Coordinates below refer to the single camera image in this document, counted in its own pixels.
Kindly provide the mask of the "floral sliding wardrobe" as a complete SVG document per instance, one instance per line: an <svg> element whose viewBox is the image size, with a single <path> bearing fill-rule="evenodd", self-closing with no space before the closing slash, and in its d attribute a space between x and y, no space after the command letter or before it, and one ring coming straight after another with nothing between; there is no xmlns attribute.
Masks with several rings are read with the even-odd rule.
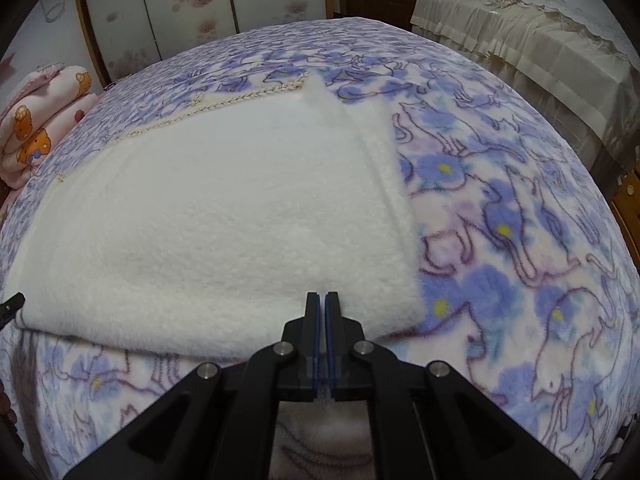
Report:
<svg viewBox="0 0 640 480"><path fill-rule="evenodd" d="M333 0L77 0L104 86L206 42L333 14Z"/></svg>

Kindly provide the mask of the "beige lace covered furniture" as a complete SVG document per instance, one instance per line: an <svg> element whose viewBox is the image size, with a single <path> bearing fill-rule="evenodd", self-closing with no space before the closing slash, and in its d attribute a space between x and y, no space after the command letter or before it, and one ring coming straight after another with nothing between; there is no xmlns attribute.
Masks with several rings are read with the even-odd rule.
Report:
<svg viewBox="0 0 640 480"><path fill-rule="evenodd" d="M639 149L639 55L603 0L416 0L411 26L484 66L599 179Z"/></svg>

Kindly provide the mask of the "purple floral fleece blanket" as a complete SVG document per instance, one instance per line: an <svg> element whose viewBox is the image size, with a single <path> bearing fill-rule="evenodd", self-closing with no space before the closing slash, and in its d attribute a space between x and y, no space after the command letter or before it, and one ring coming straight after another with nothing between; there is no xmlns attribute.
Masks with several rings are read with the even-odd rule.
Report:
<svg viewBox="0 0 640 480"><path fill-rule="evenodd" d="M390 110L423 313L366 335L403 360L450 363L579 478L601 477L639 413L639 275L620 228L572 148L514 90L390 25L265 27L119 81L4 220L2 296L13 295L6 277L54 180L130 133L305 74L344 104L378 98ZM27 459L59 479L199 362L249 356L129 350L15 321L1 334L1 379Z"/></svg>

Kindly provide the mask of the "white fluffy sweater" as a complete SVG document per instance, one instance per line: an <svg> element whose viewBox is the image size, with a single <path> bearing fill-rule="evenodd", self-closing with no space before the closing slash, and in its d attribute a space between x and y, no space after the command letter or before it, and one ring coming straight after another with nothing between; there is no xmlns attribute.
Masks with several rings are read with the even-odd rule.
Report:
<svg viewBox="0 0 640 480"><path fill-rule="evenodd" d="M54 180L6 293L17 325L129 350L236 359L308 292L378 338L420 321L418 233L392 120L317 74L207 101Z"/></svg>

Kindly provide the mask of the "folded pink bear quilt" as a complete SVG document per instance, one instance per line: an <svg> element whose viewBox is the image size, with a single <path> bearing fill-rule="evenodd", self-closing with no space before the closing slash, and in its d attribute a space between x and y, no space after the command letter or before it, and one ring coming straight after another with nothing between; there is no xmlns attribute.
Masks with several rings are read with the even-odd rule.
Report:
<svg viewBox="0 0 640 480"><path fill-rule="evenodd" d="M28 74L1 109L1 180L22 188L100 96L85 67L51 64Z"/></svg>

